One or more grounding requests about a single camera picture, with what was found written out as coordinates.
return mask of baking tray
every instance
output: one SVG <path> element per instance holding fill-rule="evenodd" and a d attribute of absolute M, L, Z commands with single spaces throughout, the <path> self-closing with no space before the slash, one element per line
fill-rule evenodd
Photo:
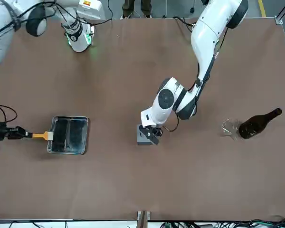
<path fill-rule="evenodd" d="M 86 151 L 89 119 L 84 116 L 55 116 L 52 120 L 53 141 L 47 151 L 59 154 L 78 154 Z"/>

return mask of brush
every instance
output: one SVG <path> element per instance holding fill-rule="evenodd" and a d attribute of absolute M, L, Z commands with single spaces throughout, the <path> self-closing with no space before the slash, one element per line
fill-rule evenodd
<path fill-rule="evenodd" d="M 53 132 L 44 132 L 43 134 L 33 133 L 32 138 L 44 138 L 47 141 L 52 141 L 53 140 Z"/>

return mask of wine bottle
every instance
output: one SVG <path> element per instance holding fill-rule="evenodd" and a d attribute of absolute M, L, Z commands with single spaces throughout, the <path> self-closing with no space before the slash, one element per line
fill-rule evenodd
<path fill-rule="evenodd" d="M 261 133 L 266 128 L 267 124 L 280 114 L 282 114 L 282 109 L 276 108 L 265 115 L 252 116 L 249 120 L 240 125 L 238 133 L 242 138 L 249 139 L 256 134 Z"/>

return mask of green light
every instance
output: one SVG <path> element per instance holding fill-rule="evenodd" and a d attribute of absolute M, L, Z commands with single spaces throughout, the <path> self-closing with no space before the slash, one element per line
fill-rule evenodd
<path fill-rule="evenodd" d="M 68 35 L 66 35 L 66 38 L 68 40 L 68 44 L 71 45 L 70 38 L 68 37 Z M 88 45 L 92 43 L 92 37 L 89 34 L 85 35 L 85 39 Z"/>
<path fill-rule="evenodd" d="M 68 40 L 68 44 L 71 45 L 70 39 L 69 39 L 69 37 L 67 35 L 66 35 L 66 38 Z"/>
<path fill-rule="evenodd" d="M 90 45 L 92 43 L 92 38 L 89 34 L 85 35 L 86 42 Z"/>

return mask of brown table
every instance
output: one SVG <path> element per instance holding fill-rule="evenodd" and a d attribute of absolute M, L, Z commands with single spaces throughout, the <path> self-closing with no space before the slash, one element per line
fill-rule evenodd
<path fill-rule="evenodd" d="M 285 216 L 282 27 L 246 19 L 229 31 L 197 115 L 158 146 L 137 146 L 140 111 L 163 79 L 190 87 L 196 71 L 190 34 L 172 19 L 106 23 L 84 53 L 68 46 L 58 23 L 39 38 L 18 32 L 0 66 L 0 104 L 19 114 L 10 125 L 44 132 L 55 115 L 87 116 L 89 148 L 52 155 L 42 140 L 0 142 L 0 219 L 135 219 L 138 210 L 152 219 Z M 278 106 L 283 115 L 255 138 L 219 135 L 226 118 Z M 171 115 L 167 126 L 175 124 Z"/>

